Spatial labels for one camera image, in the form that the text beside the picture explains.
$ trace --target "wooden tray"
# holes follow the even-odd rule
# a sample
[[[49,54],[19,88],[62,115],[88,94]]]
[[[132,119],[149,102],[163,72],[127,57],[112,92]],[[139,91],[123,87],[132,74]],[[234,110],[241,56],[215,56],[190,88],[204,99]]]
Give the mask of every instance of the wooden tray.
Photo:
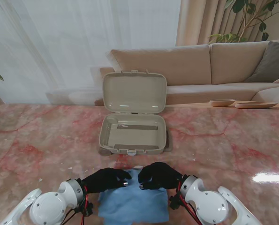
[[[243,102],[235,105],[238,109],[267,109],[275,106],[276,102]]]

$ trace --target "blue cloth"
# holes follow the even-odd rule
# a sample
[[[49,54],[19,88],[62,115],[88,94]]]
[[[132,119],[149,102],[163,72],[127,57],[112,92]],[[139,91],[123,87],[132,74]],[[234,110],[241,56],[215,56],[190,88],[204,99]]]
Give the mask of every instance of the blue cloth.
[[[98,216],[104,218],[104,225],[167,222],[166,190],[141,190],[138,183],[140,170],[126,171],[132,176],[127,187],[100,193]]]

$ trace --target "case latch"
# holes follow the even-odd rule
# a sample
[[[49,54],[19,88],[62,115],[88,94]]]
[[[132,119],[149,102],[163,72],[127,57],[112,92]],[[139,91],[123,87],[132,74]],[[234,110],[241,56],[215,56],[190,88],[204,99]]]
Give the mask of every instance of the case latch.
[[[137,74],[137,73],[138,73],[138,70],[131,70],[131,73],[132,73],[132,74]]]
[[[134,156],[134,155],[136,155],[136,153],[137,153],[137,150],[127,150],[127,154],[129,156]]]

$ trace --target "sheer curtain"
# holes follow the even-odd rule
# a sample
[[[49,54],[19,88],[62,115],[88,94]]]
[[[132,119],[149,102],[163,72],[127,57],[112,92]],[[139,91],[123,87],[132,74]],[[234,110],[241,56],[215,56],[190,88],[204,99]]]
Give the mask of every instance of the sheer curtain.
[[[180,0],[0,0],[0,97],[100,85],[111,49],[175,46]]]

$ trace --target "pink marble surface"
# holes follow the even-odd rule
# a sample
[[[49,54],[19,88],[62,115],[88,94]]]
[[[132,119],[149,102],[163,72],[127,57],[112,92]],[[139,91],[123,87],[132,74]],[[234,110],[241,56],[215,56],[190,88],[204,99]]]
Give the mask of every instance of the pink marble surface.
[[[98,154],[107,114],[96,106],[0,106],[0,221],[33,189],[56,191],[62,181],[101,168],[164,161],[202,178],[208,189],[225,186],[264,225],[279,225],[279,110],[167,107],[161,115],[173,136],[173,151],[135,157]],[[102,224],[97,197],[90,195],[95,213],[87,224]],[[76,215],[69,224],[80,221]],[[23,217],[22,224],[31,223]],[[164,224],[195,223],[180,208],[170,210],[170,222]]]

